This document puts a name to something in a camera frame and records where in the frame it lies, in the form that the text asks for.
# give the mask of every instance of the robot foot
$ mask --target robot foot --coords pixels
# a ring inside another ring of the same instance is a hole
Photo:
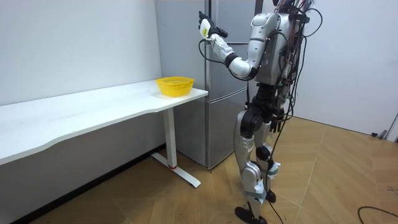
[[[253,217],[252,212],[243,207],[236,207],[235,215],[238,218],[240,218],[242,221],[244,221],[245,223],[248,223],[248,224],[267,224],[267,221],[265,218],[260,217],[260,219],[256,220]]]
[[[270,203],[275,203],[276,202],[276,195],[273,191],[269,190],[268,194],[266,196],[266,200],[269,201]]]

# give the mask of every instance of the table top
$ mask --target table top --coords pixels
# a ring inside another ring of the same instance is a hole
[[[162,95],[155,80],[0,106],[0,165],[60,141],[204,97]]]

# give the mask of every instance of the robot elbow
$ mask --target robot elbow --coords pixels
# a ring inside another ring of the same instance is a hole
[[[250,80],[257,75],[257,69],[251,67],[250,64],[242,60],[240,57],[236,57],[228,68],[239,78]]]

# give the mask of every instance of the table foot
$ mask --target table foot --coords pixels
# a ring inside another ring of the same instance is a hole
[[[153,158],[157,159],[159,162],[163,163],[163,165],[169,167],[167,164],[167,159],[161,156],[159,153],[155,152],[151,155]],[[191,174],[187,173],[183,169],[179,168],[178,166],[174,169],[169,168],[176,174],[178,174],[180,177],[184,178],[188,183],[190,183],[194,187],[199,187],[200,181],[196,178],[194,178]]]

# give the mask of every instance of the baseboard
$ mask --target baseboard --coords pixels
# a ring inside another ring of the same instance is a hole
[[[160,150],[166,148],[166,143],[156,147],[155,149],[119,166],[118,168],[109,171],[108,173],[102,175],[101,177],[98,177],[90,182],[88,182],[87,184],[72,190],[71,192],[65,194],[64,196],[61,196],[58,199],[55,199],[54,201],[44,205],[43,207],[40,207],[36,210],[34,210],[33,212],[30,212],[29,214],[23,216],[22,218],[19,218],[18,220],[12,222],[11,224],[20,224],[20,223],[29,223],[33,220],[35,220],[36,218],[41,217],[42,215],[45,215],[46,213],[52,211],[53,209],[63,205],[64,203],[67,203],[68,201],[74,199],[75,197],[85,193],[86,191],[88,191],[89,189],[92,189],[93,187],[96,187],[97,185],[103,183],[104,181],[114,177],[115,175],[120,174],[121,172],[125,171],[126,169],[134,166],[135,164],[143,161],[144,159],[150,157],[150,155],[154,152],[159,152]]]

